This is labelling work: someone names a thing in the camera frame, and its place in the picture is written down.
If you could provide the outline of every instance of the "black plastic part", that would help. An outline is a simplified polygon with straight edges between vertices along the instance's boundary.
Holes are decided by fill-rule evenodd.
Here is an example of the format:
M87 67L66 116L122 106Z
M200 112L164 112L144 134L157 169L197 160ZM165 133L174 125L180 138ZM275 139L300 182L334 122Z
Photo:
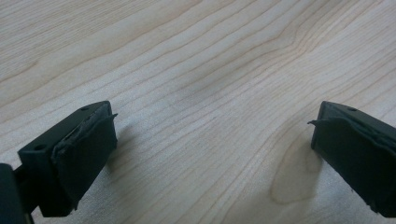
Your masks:
M371 209L396 217L396 129L355 108L321 104L311 147Z
M0 223L33 223L37 206L44 217L77 209L117 146L115 117L108 101L84 106L23 147L18 169L0 164Z

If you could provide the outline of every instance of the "wood grain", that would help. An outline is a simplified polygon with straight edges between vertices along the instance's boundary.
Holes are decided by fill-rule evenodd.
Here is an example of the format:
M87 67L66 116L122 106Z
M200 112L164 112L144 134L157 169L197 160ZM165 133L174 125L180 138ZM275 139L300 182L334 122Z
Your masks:
M1 1L1 162L110 100L119 147L37 223L394 223L310 149L323 100L396 124L396 2Z

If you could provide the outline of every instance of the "wooden surface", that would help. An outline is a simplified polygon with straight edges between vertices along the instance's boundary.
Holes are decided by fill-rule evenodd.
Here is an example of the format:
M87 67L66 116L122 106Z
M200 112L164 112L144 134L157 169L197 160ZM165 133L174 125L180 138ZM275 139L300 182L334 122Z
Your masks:
M396 1L0 2L0 160L109 100L119 147L37 223L394 223L310 149L321 101L396 124Z

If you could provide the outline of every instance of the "light wood tabletop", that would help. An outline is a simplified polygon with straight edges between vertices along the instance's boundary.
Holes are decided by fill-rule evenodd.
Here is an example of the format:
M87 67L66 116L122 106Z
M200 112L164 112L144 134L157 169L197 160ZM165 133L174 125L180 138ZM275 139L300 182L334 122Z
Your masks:
M395 126L395 24L393 0L2 0L0 162L109 100L117 149L36 223L395 223L307 124L331 101Z

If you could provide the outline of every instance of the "wooden table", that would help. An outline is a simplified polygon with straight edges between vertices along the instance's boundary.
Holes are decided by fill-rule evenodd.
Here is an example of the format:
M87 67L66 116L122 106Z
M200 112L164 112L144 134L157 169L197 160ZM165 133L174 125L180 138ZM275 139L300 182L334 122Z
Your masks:
M109 100L119 146L36 223L395 223L310 149L322 101L396 124L396 2L0 3L1 162Z

